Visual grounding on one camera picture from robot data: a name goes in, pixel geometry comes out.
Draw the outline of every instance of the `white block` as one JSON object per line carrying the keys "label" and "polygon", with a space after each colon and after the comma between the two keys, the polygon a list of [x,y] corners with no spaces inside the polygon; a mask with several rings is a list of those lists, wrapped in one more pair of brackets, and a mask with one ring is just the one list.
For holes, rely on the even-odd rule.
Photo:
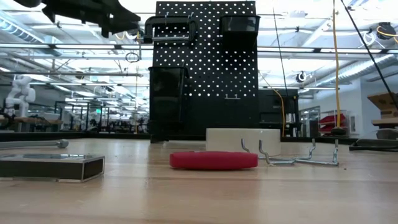
{"label": "white block", "polygon": [[270,156],[280,155],[279,129],[230,129],[208,128],[206,130],[207,151],[244,152],[241,146],[244,139],[246,148],[251,153],[263,156],[259,151],[259,140],[262,140],[262,149]]}

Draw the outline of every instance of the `metal peg hook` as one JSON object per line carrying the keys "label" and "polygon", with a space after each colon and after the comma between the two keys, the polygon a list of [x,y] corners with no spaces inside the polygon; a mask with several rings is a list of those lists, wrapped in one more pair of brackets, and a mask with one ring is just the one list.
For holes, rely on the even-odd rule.
{"label": "metal peg hook", "polygon": [[[245,150],[246,152],[250,152],[250,150],[245,146],[244,144],[244,139],[241,139],[241,145],[242,145],[242,149]],[[275,159],[275,161],[273,161],[272,159],[269,158],[269,155],[267,152],[264,152],[264,150],[262,150],[262,140],[259,140],[259,152],[263,155],[263,156],[259,156],[259,159],[264,159],[269,165],[274,165],[274,164],[280,164],[280,165],[290,165],[293,164],[295,162],[295,160],[283,160],[283,159]]]}
{"label": "metal peg hook", "polygon": [[164,24],[167,25],[167,16],[169,15],[169,12],[166,12],[166,15],[164,15]]}
{"label": "metal peg hook", "polygon": [[244,139],[241,139],[241,145],[242,149],[245,150],[246,152],[250,153],[250,150],[244,145]]}
{"label": "metal peg hook", "polygon": [[306,164],[318,164],[318,165],[326,165],[326,166],[338,166],[338,140],[335,141],[335,150],[333,151],[333,161],[332,162],[322,162],[322,161],[311,161],[307,159],[296,159],[297,162],[306,163]]}
{"label": "metal peg hook", "polygon": [[193,12],[191,12],[191,14],[188,16],[187,23],[189,23],[189,18],[191,18],[192,16],[193,16]]}
{"label": "metal peg hook", "polygon": [[295,159],[291,159],[291,160],[282,160],[282,159],[278,159],[277,161],[272,161],[271,159],[269,159],[269,155],[268,152],[264,152],[262,150],[262,140],[259,140],[259,152],[263,155],[265,155],[264,158],[260,158],[259,159],[265,159],[266,162],[269,165],[292,165],[295,163]]}
{"label": "metal peg hook", "polygon": [[315,145],[315,139],[312,139],[312,147],[310,148],[310,153],[308,154],[308,156],[297,157],[296,159],[312,159],[312,151],[314,151],[316,147],[317,146]]}

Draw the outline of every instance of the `black clamp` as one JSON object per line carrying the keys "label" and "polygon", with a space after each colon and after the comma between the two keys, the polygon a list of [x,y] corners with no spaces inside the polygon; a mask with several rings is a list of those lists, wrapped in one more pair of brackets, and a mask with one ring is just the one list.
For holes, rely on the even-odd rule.
{"label": "black clamp", "polygon": [[[152,16],[145,22],[145,34],[142,38],[137,38],[143,44],[151,44],[153,42],[193,42],[198,30],[197,23],[193,20],[193,13],[188,18],[186,16],[169,16],[168,13],[165,16]],[[189,35],[188,37],[154,37],[152,33],[153,28],[156,25],[188,25]]]}

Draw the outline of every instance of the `wooden table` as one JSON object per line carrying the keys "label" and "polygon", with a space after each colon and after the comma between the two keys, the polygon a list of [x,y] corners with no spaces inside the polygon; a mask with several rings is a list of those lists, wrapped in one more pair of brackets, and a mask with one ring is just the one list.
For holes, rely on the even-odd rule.
{"label": "wooden table", "polygon": [[[310,144],[282,143],[286,155]],[[318,144],[315,159],[331,160]],[[339,167],[306,164],[234,172],[173,170],[169,154],[204,142],[76,139],[67,149],[0,153],[104,154],[105,175],[83,184],[0,182],[0,223],[397,223],[398,154],[339,150]]]}

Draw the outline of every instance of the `yellow cable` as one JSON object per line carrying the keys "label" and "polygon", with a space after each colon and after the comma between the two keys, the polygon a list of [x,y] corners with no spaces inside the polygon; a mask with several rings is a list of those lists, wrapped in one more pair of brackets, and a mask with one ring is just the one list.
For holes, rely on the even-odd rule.
{"label": "yellow cable", "polygon": [[381,26],[378,26],[377,29],[376,29],[378,33],[380,33],[380,34],[382,34],[382,35],[386,35],[386,36],[388,36],[388,37],[398,37],[398,34],[387,34],[387,33],[381,32],[381,31],[379,30],[380,28],[382,28],[382,27],[381,27]]}
{"label": "yellow cable", "polygon": [[283,97],[279,94],[278,91],[274,90],[273,87],[267,82],[267,80],[262,76],[262,74],[259,71],[259,74],[261,75],[261,78],[266,81],[267,85],[269,86],[269,88],[271,88],[271,90],[273,90],[276,94],[278,94],[281,102],[282,102],[282,120],[283,120],[283,127],[282,127],[282,137],[285,136],[285,126],[286,126],[286,120],[285,120],[285,106],[284,106],[284,99]]}
{"label": "yellow cable", "polygon": [[335,43],[335,56],[336,56],[336,107],[337,107],[337,128],[340,128],[340,96],[338,93],[338,73],[339,73],[339,62],[338,62],[338,52],[337,52],[337,38],[336,38],[336,7],[335,0],[333,0],[333,40]]}
{"label": "yellow cable", "polygon": [[125,38],[125,36],[126,36],[126,32],[123,32],[123,36],[122,36],[121,38],[118,36],[118,34],[114,34],[114,36],[115,36],[117,39],[119,39],[119,40],[124,40],[124,38]]}
{"label": "yellow cable", "polygon": [[380,33],[380,34],[382,34],[382,35],[386,35],[386,36],[388,36],[388,37],[393,37],[394,38],[394,40],[395,40],[395,42],[397,42],[397,44],[398,44],[398,40],[397,40],[397,38],[396,37],[398,37],[398,34],[387,34],[387,33],[385,33],[385,32],[381,32],[379,29],[380,28],[382,28],[381,26],[378,26],[377,27],[377,32],[378,33]]}

